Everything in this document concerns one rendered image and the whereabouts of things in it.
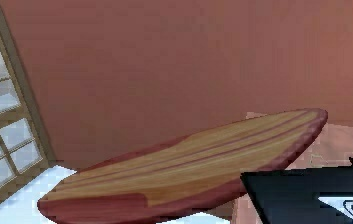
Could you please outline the round wooden table red rim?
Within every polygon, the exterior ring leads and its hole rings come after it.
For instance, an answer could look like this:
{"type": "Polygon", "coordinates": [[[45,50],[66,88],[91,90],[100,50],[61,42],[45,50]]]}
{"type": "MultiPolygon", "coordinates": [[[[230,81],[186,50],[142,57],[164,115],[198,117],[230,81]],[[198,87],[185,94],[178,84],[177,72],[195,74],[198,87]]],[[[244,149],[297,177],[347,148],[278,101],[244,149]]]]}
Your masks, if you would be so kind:
{"type": "Polygon", "coordinates": [[[324,109],[251,118],[127,153],[60,181],[37,202],[56,224],[156,224],[245,194],[245,172],[280,170],[317,138],[324,109]]]}

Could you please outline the tan framed window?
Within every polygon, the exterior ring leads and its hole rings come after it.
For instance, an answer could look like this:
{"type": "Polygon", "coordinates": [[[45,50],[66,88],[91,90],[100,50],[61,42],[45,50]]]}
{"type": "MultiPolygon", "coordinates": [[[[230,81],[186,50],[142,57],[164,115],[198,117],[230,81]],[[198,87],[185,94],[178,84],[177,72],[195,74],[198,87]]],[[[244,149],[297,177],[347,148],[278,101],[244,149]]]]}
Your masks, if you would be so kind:
{"type": "Polygon", "coordinates": [[[50,168],[52,159],[0,6],[0,204],[50,168]]]}

